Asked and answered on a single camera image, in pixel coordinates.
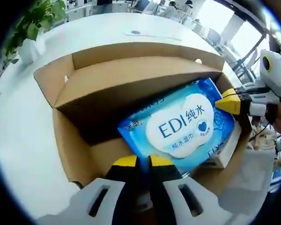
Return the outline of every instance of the cardboard box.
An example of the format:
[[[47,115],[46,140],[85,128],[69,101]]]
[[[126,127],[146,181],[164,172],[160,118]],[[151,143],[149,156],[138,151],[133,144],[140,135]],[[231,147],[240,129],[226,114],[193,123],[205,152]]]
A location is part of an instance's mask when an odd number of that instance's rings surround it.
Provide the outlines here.
[[[223,64],[220,56],[198,49],[134,42],[82,50],[38,69],[34,77],[53,108],[68,180],[85,186],[104,176],[115,160],[133,154],[117,125],[151,98],[198,78],[212,78],[221,93],[231,88]],[[215,194],[236,171],[251,132],[248,118],[239,120],[242,134],[226,169],[198,169],[193,175]]]
[[[229,136],[229,139],[218,149],[211,150],[213,152],[212,156],[201,165],[211,168],[226,168],[236,148],[241,132],[242,129],[238,121],[235,121],[234,128]]]

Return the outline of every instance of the wet wipes package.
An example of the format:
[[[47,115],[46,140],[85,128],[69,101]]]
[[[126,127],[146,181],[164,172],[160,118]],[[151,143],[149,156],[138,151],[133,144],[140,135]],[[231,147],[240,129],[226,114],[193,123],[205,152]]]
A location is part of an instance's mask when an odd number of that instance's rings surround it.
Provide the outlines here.
[[[180,172],[213,154],[233,130],[231,114],[215,108],[222,96],[211,79],[198,80],[129,116],[118,130],[146,170],[151,154],[169,157]]]

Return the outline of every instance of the white table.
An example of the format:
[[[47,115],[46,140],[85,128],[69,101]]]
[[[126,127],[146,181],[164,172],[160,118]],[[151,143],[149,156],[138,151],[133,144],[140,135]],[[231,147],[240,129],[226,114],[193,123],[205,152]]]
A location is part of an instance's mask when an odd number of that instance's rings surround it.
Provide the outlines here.
[[[138,30],[140,35],[127,35]],[[52,110],[33,72],[63,55],[119,42],[163,42],[216,51],[176,21],[159,16],[114,13],[85,17],[45,34],[46,53],[28,67],[9,65],[0,79],[0,170],[12,193],[33,217],[56,214],[79,189],[63,172],[55,142]],[[241,83],[225,64],[235,86]]]

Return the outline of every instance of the potted plant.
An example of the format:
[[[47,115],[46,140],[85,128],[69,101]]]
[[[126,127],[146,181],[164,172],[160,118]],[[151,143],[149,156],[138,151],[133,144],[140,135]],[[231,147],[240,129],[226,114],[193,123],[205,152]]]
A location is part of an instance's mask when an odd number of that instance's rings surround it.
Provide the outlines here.
[[[65,3],[62,0],[36,0],[31,8],[23,12],[22,17],[12,27],[7,36],[4,54],[8,61],[18,52],[24,64],[30,64],[45,52],[43,32],[66,17]]]

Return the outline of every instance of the box flap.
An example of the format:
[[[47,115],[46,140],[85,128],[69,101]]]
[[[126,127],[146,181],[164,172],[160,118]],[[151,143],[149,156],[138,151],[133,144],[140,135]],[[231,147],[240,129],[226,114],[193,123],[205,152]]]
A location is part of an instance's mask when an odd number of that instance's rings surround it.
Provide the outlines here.
[[[59,157],[68,180],[85,186],[101,176],[90,158],[89,146],[77,128],[57,109],[53,109],[53,123]]]
[[[90,93],[126,83],[171,75],[194,75],[195,73],[210,73],[210,77],[212,77],[212,73],[219,75],[221,71],[179,57],[135,57],[98,63],[74,71],[74,75],[66,83],[55,107],[58,108]]]
[[[66,55],[34,72],[34,78],[51,107],[65,85],[65,76],[69,77],[73,71],[72,55]]]
[[[225,62],[221,56],[200,49],[152,42],[127,42],[102,45],[75,52],[72,55],[75,69],[111,60],[143,56],[171,56],[192,61],[201,59],[202,64],[220,71],[222,71]]]
[[[233,85],[224,73],[219,76],[219,78],[215,82],[215,85],[221,94],[226,90],[233,88]]]

